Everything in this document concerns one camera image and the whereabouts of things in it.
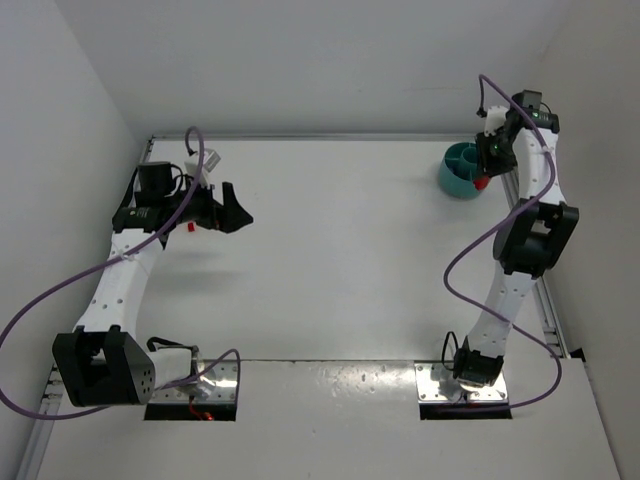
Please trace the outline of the large red lego brick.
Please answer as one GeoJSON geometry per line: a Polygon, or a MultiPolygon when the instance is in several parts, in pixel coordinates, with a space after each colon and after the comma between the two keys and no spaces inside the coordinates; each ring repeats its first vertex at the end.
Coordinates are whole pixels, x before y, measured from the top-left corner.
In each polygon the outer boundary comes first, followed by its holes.
{"type": "Polygon", "coordinates": [[[473,180],[477,192],[483,192],[489,185],[491,178],[486,175],[479,176],[473,180]]]}

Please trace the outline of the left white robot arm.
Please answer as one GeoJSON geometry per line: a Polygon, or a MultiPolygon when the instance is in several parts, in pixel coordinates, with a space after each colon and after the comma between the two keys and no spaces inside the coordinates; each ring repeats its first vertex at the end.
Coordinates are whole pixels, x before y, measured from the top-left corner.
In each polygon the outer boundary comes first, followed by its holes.
{"type": "Polygon", "coordinates": [[[223,199],[215,199],[208,176],[218,161],[207,151],[202,167],[189,157],[177,176],[169,162],[141,164],[134,172],[112,218],[112,264],[74,330],[57,335],[52,347],[74,406],[144,405],[162,387],[184,388],[201,378],[197,346],[159,337],[140,344],[136,322],[152,269],[176,227],[231,234],[252,223],[231,183],[223,183],[223,199]]]}

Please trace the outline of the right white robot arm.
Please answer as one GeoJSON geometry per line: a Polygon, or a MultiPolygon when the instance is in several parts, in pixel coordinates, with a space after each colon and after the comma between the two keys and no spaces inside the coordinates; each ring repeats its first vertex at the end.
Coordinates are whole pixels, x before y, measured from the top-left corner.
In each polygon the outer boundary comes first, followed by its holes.
{"type": "Polygon", "coordinates": [[[502,371],[506,341],[524,297],[557,263],[579,220],[562,193],[556,161],[557,115],[544,110],[538,91],[523,90],[510,107],[492,107],[476,136],[477,179],[516,172],[519,198],[512,221],[493,243],[494,280],[476,324],[454,355],[460,383],[484,387],[502,371]]]}

